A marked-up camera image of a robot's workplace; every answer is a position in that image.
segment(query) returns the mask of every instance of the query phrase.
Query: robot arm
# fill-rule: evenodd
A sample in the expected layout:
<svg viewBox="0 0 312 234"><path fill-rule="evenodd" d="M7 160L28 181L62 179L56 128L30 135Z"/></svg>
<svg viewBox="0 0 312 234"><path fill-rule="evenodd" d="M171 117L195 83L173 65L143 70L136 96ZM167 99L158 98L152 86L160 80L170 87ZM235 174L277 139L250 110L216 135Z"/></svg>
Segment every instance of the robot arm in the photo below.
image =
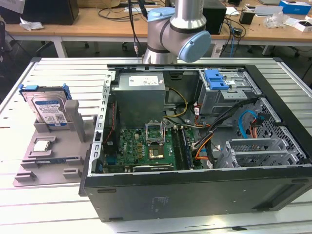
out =
<svg viewBox="0 0 312 234"><path fill-rule="evenodd" d="M148 48L143 62L175 63L176 57L195 62L211 43L205 31L204 0L175 0L175 9L155 8L148 14Z"/></svg>

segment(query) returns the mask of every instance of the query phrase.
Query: yellow wire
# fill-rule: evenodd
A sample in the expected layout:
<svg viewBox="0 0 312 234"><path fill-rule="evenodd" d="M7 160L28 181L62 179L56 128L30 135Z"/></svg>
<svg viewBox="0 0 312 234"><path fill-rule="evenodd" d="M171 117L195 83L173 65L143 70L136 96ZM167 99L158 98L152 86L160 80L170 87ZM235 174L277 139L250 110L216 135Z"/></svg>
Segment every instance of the yellow wire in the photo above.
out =
<svg viewBox="0 0 312 234"><path fill-rule="evenodd" d="M179 96L180 96L181 98L183 98L183 100L184 100L184 102L185 102L185 108L184 108L184 111L183 111L182 113L180 113L180 114L176 114L176 115L173 115L173 116L164 116L164 117L165 117L165 118L174 118L174 117L179 117L179 116L185 114L185 112L187 111L187 105L188 105L186 99L185 99L184 96L183 96L181 93L179 93L176 89L174 89L174 88L169 88L169 90L175 91L177 94L179 94Z"/></svg>

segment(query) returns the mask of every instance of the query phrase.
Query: motherboard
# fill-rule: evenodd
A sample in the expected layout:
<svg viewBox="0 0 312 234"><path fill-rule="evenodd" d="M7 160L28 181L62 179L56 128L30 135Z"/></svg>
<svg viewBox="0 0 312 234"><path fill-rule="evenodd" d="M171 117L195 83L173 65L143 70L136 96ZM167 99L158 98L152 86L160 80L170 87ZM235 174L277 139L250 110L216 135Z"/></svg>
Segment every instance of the motherboard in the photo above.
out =
<svg viewBox="0 0 312 234"><path fill-rule="evenodd" d="M188 157L191 161L190 147L194 143L194 133L191 128L183 129L185 133L179 141L178 131L181 129L162 128L146 129L121 129L119 150L116 156L107 155L107 169L110 173L131 171L154 171L164 167L170 170L179 170L181 157ZM161 142L151 142L163 136Z"/></svg>

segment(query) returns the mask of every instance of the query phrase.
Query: table leg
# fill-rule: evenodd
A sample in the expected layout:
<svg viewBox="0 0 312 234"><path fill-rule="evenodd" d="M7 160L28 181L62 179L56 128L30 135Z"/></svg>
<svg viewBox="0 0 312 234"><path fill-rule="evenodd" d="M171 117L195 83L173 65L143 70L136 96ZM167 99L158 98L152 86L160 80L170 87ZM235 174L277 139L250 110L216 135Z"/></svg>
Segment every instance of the table leg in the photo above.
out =
<svg viewBox="0 0 312 234"><path fill-rule="evenodd" d="M263 51L262 51L262 55L263 56L268 56L268 55L271 54L272 50L273 50L273 46L272 45L266 45L264 47Z"/></svg>
<svg viewBox="0 0 312 234"><path fill-rule="evenodd" d="M212 58L220 57L223 44L224 43L222 41L217 41L214 43L213 53L211 54Z"/></svg>
<svg viewBox="0 0 312 234"><path fill-rule="evenodd" d="M56 38L53 40L55 49L57 51L58 57L59 58L67 58L67 52L66 52L66 48L64 46L63 41L61 40L61 38Z"/></svg>
<svg viewBox="0 0 312 234"><path fill-rule="evenodd" d="M97 42L97 41L94 41L94 42L93 42L93 45L94 45L94 51L95 51L95 53L98 54L98 53L99 53L98 42Z"/></svg>

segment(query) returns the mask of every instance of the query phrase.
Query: hard drive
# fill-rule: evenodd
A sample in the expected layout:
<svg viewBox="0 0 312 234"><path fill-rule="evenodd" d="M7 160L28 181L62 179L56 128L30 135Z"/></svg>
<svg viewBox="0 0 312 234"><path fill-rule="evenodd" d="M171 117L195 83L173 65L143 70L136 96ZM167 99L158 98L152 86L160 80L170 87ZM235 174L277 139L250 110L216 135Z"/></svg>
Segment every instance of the hard drive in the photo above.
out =
<svg viewBox="0 0 312 234"><path fill-rule="evenodd" d="M62 87L19 86L19 92L36 113L37 123L46 123L49 129L66 129L72 121L65 112L65 103L72 99L66 84Z"/></svg>

